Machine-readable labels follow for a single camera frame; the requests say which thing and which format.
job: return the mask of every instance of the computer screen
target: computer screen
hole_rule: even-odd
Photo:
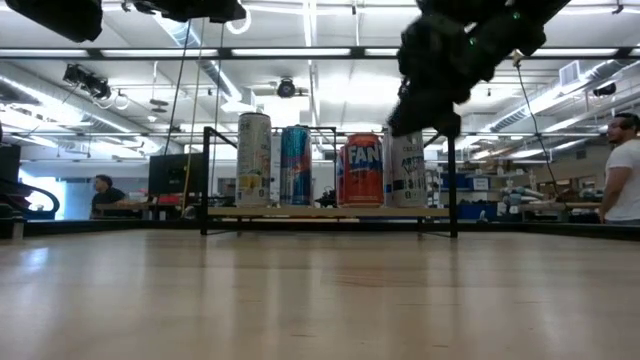
[[[189,155],[152,156],[149,162],[149,195],[178,194],[184,191]],[[189,193],[200,192],[202,154],[191,154]]]

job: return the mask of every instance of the wooden shelf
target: wooden shelf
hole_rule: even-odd
[[[396,208],[209,208],[209,215],[223,217],[279,216],[279,217],[448,217],[449,209],[396,209]]]

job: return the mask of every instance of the man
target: man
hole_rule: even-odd
[[[95,194],[93,201],[91,201],[91,218],[103,214],[102,211],[97,209],[96,205],[125,203],[125,194],[113,187],[113,180],[109,176],[97,175],[95,188],[98,193]],[[119,210],[104,211],[104,216],[127,216],[128,214],[129,211],[126,214]]]
[[[640,225],[640,118],[617,114],[607,137],[615,145],[607,161],[607,184],[600,220],[614,225]]]

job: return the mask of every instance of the pole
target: pole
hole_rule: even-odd
[[[456,138],[447,137],[449,152],[447,153],[449,171],[449,236],[458,238],[458,186],[456,183]]]
[[[204,142],[202,146],[202,176],[200,177],[200,235],[206,236],[209,217],[209,147],[213,128],[204,128]]]

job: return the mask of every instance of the wooden board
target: wooden board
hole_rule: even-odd
[[[449,209],[363,208],[209,208],[211,216],[299,216],[299,217],[448,217]]]
[[[640,244],[136,230],[0,248],[3,360],[637,360]]]

